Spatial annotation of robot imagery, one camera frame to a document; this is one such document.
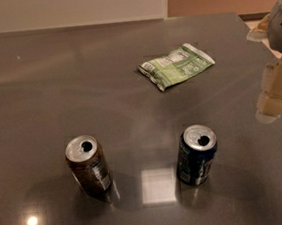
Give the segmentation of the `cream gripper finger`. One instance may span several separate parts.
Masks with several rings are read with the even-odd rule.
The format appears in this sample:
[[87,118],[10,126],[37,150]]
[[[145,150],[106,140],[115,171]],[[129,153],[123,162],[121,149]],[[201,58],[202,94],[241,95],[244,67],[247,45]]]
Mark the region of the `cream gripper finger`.
[[266,15],[256,24],[256,26],[251,28],[247,33],[247,39],[249,41],[262,42],[263,39],[267,38],[269,17],[269,15]]
[[282,58],[266,65],[261,82],[256,119],[263,124],[273,123],[282,115]]

